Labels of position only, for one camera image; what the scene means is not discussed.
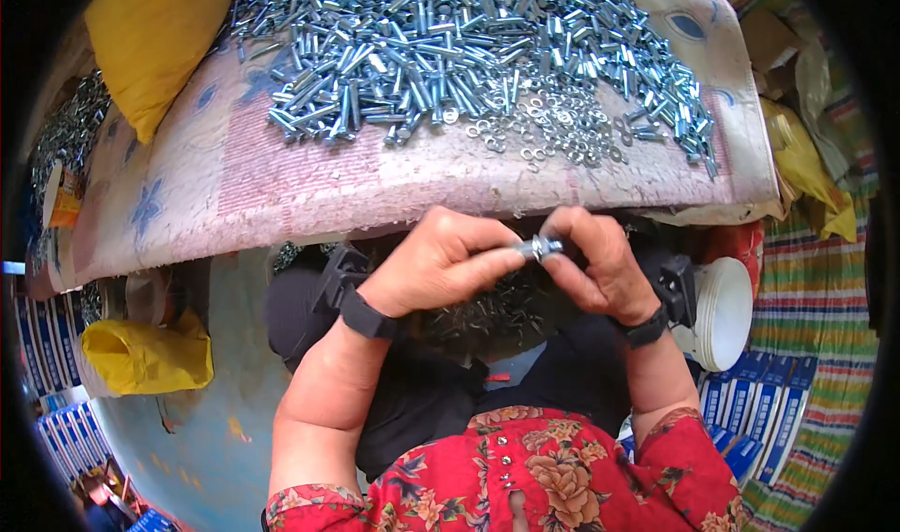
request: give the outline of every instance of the woman's left hand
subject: woman's left hand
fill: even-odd
[[[497,220],[432,208],[357,291],[394,318],[465,301],[525,265],[509,248],[521,242]]]

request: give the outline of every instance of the blue floor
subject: blue floor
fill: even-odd
[[[116,460],[138,492],[199,532],[260,529],[272,419],[290,380],[262,322],[267,253],[256,248],[212,260],[215,377],[206,388],[95,401]]]

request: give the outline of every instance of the black pants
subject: black pants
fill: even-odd
[[[269,346],[292,373],[337,319],[310,311],[318,276],[289,268],[266,296]],[[482,362],[466,369],[399,335],[384,359],[356,465],[373,481],[407,450],[462,434],[472,416],[510,405],[576,412],[616,436],[631,409],[621,350],[624,338],[606,317],[584,315],[547,339],[519,385],[484,391]]]

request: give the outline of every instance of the yellow sack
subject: yellow sack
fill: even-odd
[[[81,348],[110,390],[122,395],[194,390],[212,380],[210,336],[191,308],[167,329],[92,323],[81,335]]]
[[[93,0],[84,11],[104,82],[147,143],[215,40],[231,0]]]
[[[789,192],[809,195],[821,203],[812,206],[811,211],[816,217],[810,218],[811,223],[820,228],[821,239],[837,233],[855,243],[856,213],[853,211],[853,199],[848,192],[834,185],[803,122],[786,106],[762,97],[759,101],[766,117],[766,129],[781,182],[787,184]]]

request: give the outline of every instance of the floral pattern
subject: floral pattern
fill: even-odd
[[[464,436],[413,448],[365,501],[343,487],[301,485],[273,496],[265,515],[285,532],[489,532],[511,527],[515,490],[529,529],[544,532],[740,529],[737,481],[696,412],[663,418],[636,461],[580,415],[516,406],[478,415]]]

